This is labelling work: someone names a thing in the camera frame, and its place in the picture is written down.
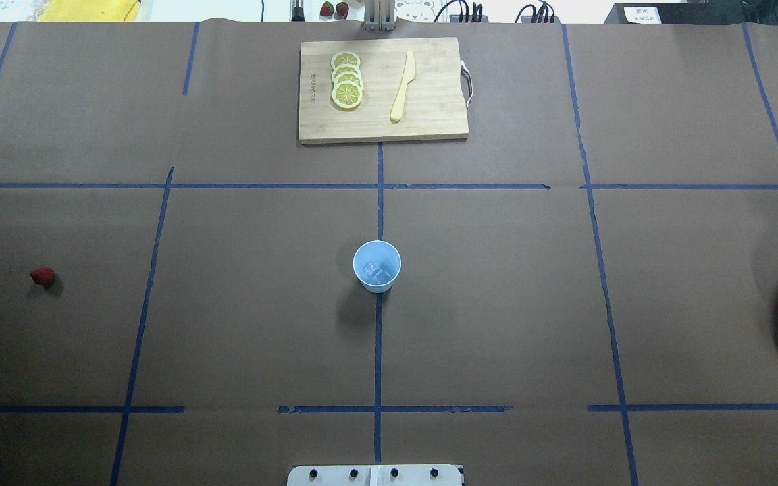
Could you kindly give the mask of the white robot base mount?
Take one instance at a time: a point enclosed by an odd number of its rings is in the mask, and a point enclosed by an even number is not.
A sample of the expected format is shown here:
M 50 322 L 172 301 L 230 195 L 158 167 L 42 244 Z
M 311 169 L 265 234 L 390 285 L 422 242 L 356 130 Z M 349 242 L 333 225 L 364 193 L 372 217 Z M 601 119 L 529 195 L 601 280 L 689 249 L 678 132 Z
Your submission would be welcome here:
M 464 485 L 463 468 L 454 464 L 300 465 L 287 485 Z

